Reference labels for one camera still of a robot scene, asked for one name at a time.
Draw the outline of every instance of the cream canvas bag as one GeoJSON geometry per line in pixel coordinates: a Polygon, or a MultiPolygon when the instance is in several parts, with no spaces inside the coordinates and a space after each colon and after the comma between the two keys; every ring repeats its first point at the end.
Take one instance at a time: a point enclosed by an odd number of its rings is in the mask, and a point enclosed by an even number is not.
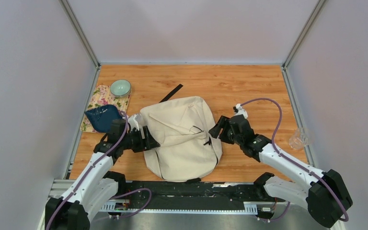
{"type": "Polygon", "coordinates": [[[141,109],[140,115],[160,144],[144,152],[153,173],[166,181],[185,182],[214,170],[222,145],[208,134],[215,121],[204,99],[195,96],[165,101],[141,109]]]}

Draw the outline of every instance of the white backdrop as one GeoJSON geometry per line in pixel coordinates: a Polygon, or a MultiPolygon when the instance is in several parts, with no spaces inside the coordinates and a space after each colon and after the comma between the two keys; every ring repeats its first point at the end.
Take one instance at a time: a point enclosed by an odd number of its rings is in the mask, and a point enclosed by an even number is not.
{"type": "Polygon", "coordinates": [[[368,229],[368,1],[328,1],[289,68],[317,166],[352,196],[347,230],[368,229]]]}
{"type": "Polygon", "coordinates": [[[95,68],[57,0],[0,0],[0,230],[33,230],[95,68]]]}
{"type": "Polygon", "coordinates": [[[100,62],[282,63],[316,0],[69,0],[100,62]]]}

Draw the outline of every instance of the wood grain surface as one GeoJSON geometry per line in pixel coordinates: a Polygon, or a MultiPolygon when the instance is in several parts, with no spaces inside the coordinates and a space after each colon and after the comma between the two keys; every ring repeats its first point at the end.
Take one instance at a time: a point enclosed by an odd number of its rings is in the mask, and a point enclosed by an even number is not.
{"type": "MultiPolygon", "coordinates": [[[[257,97],[269,97],[280,103],[283,121],[277,132],[276,143],[285,151],[306,162],[303,150],[293,150],[288,139],[297,128],[287,90],[279,66],[235,65],[108,65],[102,66],[97,85],[111,85],[126,79],[132,85],[128,115],[158,103],[178,84],[184,87],[174,98],[202,97],[214,115],[233,116],[233,106],[257,97]]],[[[278,122],[277,107],[267,101],[250,103],[244,108],[255,133],[271,138],[278,122]]],[[[72,167],[70,179],[76,179],[87,165],[92,150],[102,134],[83,133],[72,167]]],[[[215,170],[202,181],[253,182],[264,172],[286,178],[270,166],[248,158],[237,145],[222,144],[223,155],[215,170]]],[[[127,180],[159,181],[147,167],[143,153],[128,150],[118,159],[113,171],[126,175],[127,180]]]]}

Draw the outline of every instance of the glass cup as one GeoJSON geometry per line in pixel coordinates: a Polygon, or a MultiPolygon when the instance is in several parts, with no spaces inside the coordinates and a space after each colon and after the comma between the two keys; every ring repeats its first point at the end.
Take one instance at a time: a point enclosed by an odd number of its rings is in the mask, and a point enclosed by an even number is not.
{"type": "Polygon", "coordinates": [[[305,146],[312,144],[314,135],[307,128],[298,128],[288,140],[290,146],[295,150],[300,150],[305,146]]]}

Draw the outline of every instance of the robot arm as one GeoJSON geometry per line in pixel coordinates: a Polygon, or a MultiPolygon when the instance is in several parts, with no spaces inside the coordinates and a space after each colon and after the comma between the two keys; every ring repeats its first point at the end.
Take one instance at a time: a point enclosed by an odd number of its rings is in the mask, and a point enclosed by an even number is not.
{"type": "Polygon", "coordinates": [[[345,210],[348,210],[352,206],[352,199],[341,175],[334,170],[326,173],[307,165],[276,145],[281,152],[279,154],[269,138],[254,133],[242,107],[237,105],[234,109],[236,115],[232,118],[221,116],[217,124],[210,129],[210,135],[222,142],[239,145],[246,156],[270,165],[291,178],[294,183],[266,172],[255,184],[261,185],[272,197],[282,198],[307,209],[321,225],[332,227],[343,212],[326,186],[313,175],[322,176],[322,180],[330,186],[345,210]]]}
{"type": "Polygon", "coordinates": [[[114,120],[110,132],[95,146],[88,165],[72,186],[60,198],[52,197],[48,200],[45,212],[46,229],[53,215],[55,217],[50,224],[50,230],[89,229],[91,221],[102,205],[118,194],[118,190],[124,192],[120,189],[122,184],[119,182],[124,182],[125,177],[116,172],[109,172],[123,151],[132,149],[134,152],[142,152],[160,146],[151,136],[147,126],[139,125],[137,116],[132,116],[128,122],[130,131],[125,134],[118,146],[109,151],[124,133],[126,125],[125,120],[114,120]]]}

